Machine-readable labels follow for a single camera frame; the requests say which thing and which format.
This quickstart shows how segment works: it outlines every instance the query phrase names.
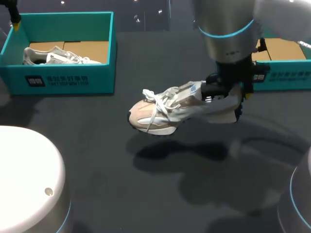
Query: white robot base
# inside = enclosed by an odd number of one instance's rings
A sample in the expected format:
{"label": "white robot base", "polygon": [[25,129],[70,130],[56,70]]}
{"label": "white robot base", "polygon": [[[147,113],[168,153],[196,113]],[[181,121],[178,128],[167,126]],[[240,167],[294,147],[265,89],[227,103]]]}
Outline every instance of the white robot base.
{"label": "white robot base", "polygon": [[0,233],[70,233],[65,165],[43,135],[0,126]]}
{"label": "white robot base", "polygon": [[311,149],[293,172],[277,214],[284,233],[311,233]]}

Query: blue led strip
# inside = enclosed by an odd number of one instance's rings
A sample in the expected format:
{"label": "blue led strip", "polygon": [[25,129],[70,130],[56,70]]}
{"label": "blue led strip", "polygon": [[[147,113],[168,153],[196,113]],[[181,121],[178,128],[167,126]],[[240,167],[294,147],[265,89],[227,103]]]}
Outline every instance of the blue led strip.
{"label": "blue led strip", "polygon": [[233,37],[237,34],[240,34],[242,33],[243,31],[245,31],[252,23],[254,22],[254,20],[250,21],[245,27],[243,27],[242,29],[236,31],[235,33],[231,33],[231,34],[227,34],[227,35],[212,35],[212,34],[209,34],[209,33],[206,33],[204,32],[200,27],[200,31],[206,35],[206,36],[209,36],[209,37],[212,37],[212,38],[217,38],[217,39],[224,39],[224,38],[229,38],[229,37]]}
{"label": "blue led strip", "polygon": [[294,198],[293,198],[292,181],[293,181],[293,177],[294,177],[295,171],[294,171],[293,174],[292,174],[291,183],[290,183],[290,193],[291,193],[292,203],[293,203],[293,206],[294,206],[294,208],[295,208],[297,214],[298,214],[299,217],[301,218],[301,220],[307,225],[307,227],[308,227],[309,229],[311,229],[310,224],[307,223],[307,221],[303,218],[303,216],[302,216],[301,213],[299,212],[299,210],[298,210],[298,208],[297,208],[297,206],[296,206],[296,204],[295,204]]}
{"label": "blue led strip", "polygon": [[70,213],[70,208],[71,208],[71,201],[70,201],[70,204],[69,204],[69,209],[68,209],[68,213],[66,215],[66,218],[65,218],[63,224],[60,226],[60,228],[58,229],[58,231],[56,233],[59,233],[62,230],[63,226],[65,225],[65,222],[67,221],[67,218],[68,218],[69,213]]}

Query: yellow object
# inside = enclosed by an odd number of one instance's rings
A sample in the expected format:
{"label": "yellow object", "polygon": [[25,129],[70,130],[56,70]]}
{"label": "yellow object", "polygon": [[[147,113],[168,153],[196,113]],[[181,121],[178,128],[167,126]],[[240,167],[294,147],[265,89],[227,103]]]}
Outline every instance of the yellow object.
{"label": "yellow object", "polygon": [[248,100],[251,97],[252,93],[245,94],[245,99]]}
{"label": "yellow object", "polygon": [[20,26],[20,22],[19,23],[12,23],[14,31],[17,32]]}

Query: sneaker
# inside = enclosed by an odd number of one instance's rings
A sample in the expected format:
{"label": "sneaker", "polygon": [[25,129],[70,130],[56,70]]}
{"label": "sneaker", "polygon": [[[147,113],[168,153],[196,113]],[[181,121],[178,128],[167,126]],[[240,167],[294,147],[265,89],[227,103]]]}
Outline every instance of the sneaker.
{"label": "sneaker", "polygon": [[144,89],[145,99],[136,103],[128,114],[136,129],[153,135],[170,135],[186,119],[204,117],[209,123],[235,123],[240,114],[242,88],[235,85],[225,96],[202,99],[201,85],[205,81],[189,82],[171,87],[160,94]]}
{"label": "sneaker", "polygon": [[25,48],[24,65],[48,65],[48,64],[100,64],[88,57],[80,57],[73,52],[65,51],[55,46],[50,51],[38,51]]}

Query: robotic arm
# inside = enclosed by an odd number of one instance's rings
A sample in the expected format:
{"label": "robotic arm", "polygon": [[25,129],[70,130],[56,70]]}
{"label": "robotic arm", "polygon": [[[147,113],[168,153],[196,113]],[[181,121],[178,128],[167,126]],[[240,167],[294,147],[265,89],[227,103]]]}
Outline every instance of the robotic arm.
{"label": "robotic arm", "polygon": [[[252,61],[262,26],[280,38],[311,38],[311,0],[192,0],[194,15],[207,51],[217,64],[208,76],[228,89],[243,83],[244,94],[253,93],[254,74],[268,69]],[[260,39],[259,50],[266,50]]]}
{"label": "robotic arm", "polygon": [[4,5],[8,8],[13,28],[17,31],[21,21],[21,17],[17,9],[17,0],[0,0],[0,5]]}

